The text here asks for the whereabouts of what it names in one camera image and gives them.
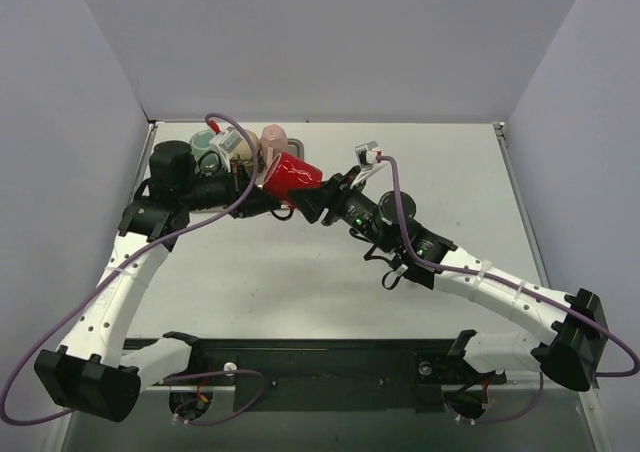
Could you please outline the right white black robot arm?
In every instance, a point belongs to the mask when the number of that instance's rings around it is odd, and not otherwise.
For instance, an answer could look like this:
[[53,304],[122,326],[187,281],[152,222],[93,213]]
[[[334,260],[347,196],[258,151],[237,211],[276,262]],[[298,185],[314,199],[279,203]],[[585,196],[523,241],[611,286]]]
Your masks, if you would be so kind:
[[591,388],[607,342],[597,294],[540,287],[474,257],[416,221],[416,204],[404,192],[389,191],[374,202],[336,174],[316,187],[292,189],[287,197],[308,222],[329,226],[342,220],[390,254],[388,265],[397,277],[464,298],[518,326],[512,333],[461,332],[446,358],[453,378],[532,371],[573,391]]

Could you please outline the red mug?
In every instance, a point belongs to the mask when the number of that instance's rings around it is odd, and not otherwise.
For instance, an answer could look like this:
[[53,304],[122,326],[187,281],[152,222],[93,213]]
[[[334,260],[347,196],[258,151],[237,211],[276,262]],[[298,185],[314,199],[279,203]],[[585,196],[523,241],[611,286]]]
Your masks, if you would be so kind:
[[321,185],[323,185],[321,170],[285,152],[273,159],[263,180],[263,190],[294,211],[298,210],[289,202],[287,196],[290,189],[315,188]]

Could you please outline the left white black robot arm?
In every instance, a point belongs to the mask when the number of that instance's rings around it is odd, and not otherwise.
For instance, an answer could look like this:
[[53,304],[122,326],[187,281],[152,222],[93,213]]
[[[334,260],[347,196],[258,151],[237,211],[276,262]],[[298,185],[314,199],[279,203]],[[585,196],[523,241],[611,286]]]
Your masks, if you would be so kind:
[[123,421],[141,392],[167,377],[192,384],[209,364],[201,340],[167,332],[153,344],[123,354],[131,322],[152,278],[186,231],[193,211],[221,208],[234,218],[279,208],[238,161],[213,176],[202,174],[191,146],[156,145],[149,177],[134,194],[118,226],[98,294],[57,350],[39,352],[34,370],[53,401],[73,411]]

